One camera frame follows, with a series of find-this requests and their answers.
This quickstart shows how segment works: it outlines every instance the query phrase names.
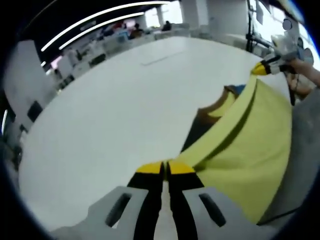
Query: yellow cloth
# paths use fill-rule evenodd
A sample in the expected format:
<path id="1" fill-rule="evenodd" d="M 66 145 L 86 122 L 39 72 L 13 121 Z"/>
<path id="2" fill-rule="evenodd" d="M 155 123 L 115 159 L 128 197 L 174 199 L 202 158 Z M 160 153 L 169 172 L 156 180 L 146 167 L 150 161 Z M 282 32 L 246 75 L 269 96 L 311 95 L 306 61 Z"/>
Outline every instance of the yellow cloth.
<path id="1" fill-rule="evenodd" d="M 175 161 L 194 167 L 257 223 L 275 196 L 291 145 L 292 108 L 252 75 L 225 115 Z"/>

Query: white table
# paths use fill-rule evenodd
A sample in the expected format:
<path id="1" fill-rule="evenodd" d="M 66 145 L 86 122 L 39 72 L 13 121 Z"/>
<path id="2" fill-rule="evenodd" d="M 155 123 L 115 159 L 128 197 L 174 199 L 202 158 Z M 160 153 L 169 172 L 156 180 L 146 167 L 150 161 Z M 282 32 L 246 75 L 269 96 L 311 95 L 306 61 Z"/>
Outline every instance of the white table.
<path id="1" fill-rule="evenodd" d="M 197 108 L 224 85 L 245 84 L 260 59 L 214 41 L 172 37 L 123 52 L 86 72 L 32 126 L 20 190 L 48 230 L 83 220 L 142 164 L 176 157 Z M 282 74 L 262 80 L 289 100 Z"/>

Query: white wall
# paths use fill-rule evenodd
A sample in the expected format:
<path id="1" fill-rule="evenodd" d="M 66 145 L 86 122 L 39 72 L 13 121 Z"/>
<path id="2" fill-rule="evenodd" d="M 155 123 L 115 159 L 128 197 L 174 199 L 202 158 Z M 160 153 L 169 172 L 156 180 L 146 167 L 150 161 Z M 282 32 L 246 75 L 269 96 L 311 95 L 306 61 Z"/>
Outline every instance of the white wall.
<path id="1" fill-rule="evenodd" d="M 246 0 L 207 0 L 209 21 L 222 34 L 245 35 L 248 31 Z"/>
<path id="2" fill-rule="evenodd" d="M 34 41 L 20 41 L 13 49 L 3 77 L 3 89 L 16 115 L 15 122 L 29 130 L 27 112 L 34 101 L 44 108 L 55 96 L 54 80 L 40 66 Z"/>

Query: blue object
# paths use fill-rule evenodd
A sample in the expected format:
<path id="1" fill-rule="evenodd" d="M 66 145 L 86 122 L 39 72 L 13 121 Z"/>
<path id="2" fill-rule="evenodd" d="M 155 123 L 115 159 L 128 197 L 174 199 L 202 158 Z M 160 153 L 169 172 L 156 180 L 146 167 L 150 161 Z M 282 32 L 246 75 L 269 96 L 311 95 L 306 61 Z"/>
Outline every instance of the blue object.
<path id="1" fill-rule="evenodd" d="M 246 87 L 245 84 L 234 86 L 235 92 L 240 95 L 242 93 L 242 91 L 245 89 L 245 87 Z"/>
<path id="2" fill-rule="evenodd" d="M 126 40 L 129 39 L 129 34 L 128 34 L 128 31 L 127 31 L 127 30 L 118 33 L 118 36 L 124 36 Z"/>

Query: ceiling light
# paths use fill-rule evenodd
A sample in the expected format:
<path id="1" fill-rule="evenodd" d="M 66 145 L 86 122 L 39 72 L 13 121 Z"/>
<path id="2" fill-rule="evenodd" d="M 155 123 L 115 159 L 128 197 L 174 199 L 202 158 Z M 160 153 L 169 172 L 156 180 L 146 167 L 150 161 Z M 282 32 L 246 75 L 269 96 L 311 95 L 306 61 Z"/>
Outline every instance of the ceiling light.
<path id="1" fill-rule="evenodd" d="M 110 23 L 113 23 L 113 22 L 116 22 L 116 21 L 119 21 L 119 20 L 122 20 L 122 19 L 128 19 L 128 18 L 132 18 L 132 17 L 137 17 L 137 16 L 141 16 L 141 15 L 144 15 L 145 13 L 144 12 L 138 12 L 138 13 L 133 13 L 133 14 L 129 14 L 129 15 L 125 15 L 125 16 L 120 16 L 120 17 L 116 17 L 114 19 L 111 19 L 111 20 L 108 20 L 108 21 L 104 21 L 98 25 L 95 25 L 83 32 L 81 32 L 80 34 L 78 34 L 77 36 L 71 38 L 69 41 L 66 41 L 64 44 L 62 44 L 60 47 L 59 47 L 59 50 L 65 48 L 66 46 L 68 46 L 70 43 L 72 43 L 73 41 L 77 40 L 78 38 L 82 37 L 83 35 L 95 30 L 95 29 L 98 29 L 106 24 L 110 24 Z"/>
<path id="2" fill-rule="evenodd" d="M 120 6 L 115 6 L 100 12 L 97 12 L 93 15 L 87 16 L 86 18 L 77 21 L 75 24 L 72 24 L 71 26 L 69 26 L 68 28 L 66 28 L 65 30 L 63 30 L 62 32 L 60 32 L 57 36 L 55 36 L 54 38 L 52 38 L 46 45 L 43 46 L 43 48 L 41 48 L 41 52 L 45 51 L 51 44 L 53 44 L 58 38 L 60 38 L 62 35 L 66 34 L 67 32 L 69 32 L 71 29 L 75 28 L 76 26 L 83 24 L 84 22 L 93 19 L 97 16 L 100 16 L 102 14 L 106 14 L 106 13 L 110 13 L 112 11 L 115 10 L 119 10 L 119 9 L 125 9 L 125 8 L 129 8 L 129 7 L 135 7 L 135 6 L 142 6 L 142 5 L 159 5 L 159 4 L 169 4 L 169 1 L 142 1 L 142 2 L 136 2 L 136 3 L 129 3 L 129 4 L 125 4 L 125 5 L 120 5 Z"/>
<path id="3" fill-rule="evenodd" d="M 4 131 L 5 131 L 5 124 L 6 124 L 7 114 L 8 114 L 8 110 L 5 110 L 4 114 L 3 114 L 2 126 L 1 126 L 1 134 L 2 135 L 4 134 Z"/>

